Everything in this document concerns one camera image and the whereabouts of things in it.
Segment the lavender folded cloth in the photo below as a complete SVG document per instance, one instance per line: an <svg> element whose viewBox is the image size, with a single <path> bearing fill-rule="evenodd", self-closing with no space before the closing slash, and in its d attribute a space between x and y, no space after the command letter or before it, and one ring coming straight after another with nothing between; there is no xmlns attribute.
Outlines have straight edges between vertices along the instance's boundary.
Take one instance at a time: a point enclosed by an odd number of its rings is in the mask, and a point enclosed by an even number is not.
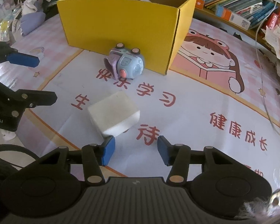
<svg viewBox="0 0 280 224"><path fill-rule="evenodd" d="M41 26L45 21L45 16L46 14L43 12L22 15L20 23L22 36L27 36L29 33Z"/></svg>

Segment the orange white box lower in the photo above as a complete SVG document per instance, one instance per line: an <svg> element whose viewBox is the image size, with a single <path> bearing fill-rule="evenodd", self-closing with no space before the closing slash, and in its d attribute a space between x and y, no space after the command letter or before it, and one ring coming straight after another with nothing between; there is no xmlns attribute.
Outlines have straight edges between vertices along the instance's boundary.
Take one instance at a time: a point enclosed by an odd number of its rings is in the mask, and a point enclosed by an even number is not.
<svg viewBox="0 0 280 224"><path fill-rule="evenodd" d="M248 30L250 27L250 21L222 6L216 7L215 15L225 21L229 21L232 24L241 27L244 30Z"/></svg>

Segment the white foam block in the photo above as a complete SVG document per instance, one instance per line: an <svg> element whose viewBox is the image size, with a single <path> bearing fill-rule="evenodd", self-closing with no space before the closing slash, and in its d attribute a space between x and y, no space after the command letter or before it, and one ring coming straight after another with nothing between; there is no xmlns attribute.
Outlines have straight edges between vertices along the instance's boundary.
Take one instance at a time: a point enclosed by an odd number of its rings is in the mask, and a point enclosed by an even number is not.
<svg viewBox="0 0 280 224"><path fill-rule="evenodd" d="M103 137L122 134L140 119L137 105L123 91L118 91L88 107L92 123Z"/></svg>

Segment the yellow cardboard box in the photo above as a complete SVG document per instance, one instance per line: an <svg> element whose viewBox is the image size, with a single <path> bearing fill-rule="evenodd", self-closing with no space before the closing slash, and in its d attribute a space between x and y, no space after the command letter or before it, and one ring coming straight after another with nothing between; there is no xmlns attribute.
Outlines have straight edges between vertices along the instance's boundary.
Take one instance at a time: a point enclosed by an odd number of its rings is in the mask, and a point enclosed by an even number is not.
<svg viewBox="0 0 280 224"><path fill-rule="evenodd" d="M145 67L166 74L185 39L196 0L59 0L69 45L108 54L118 43L139 48Z"/></svg>

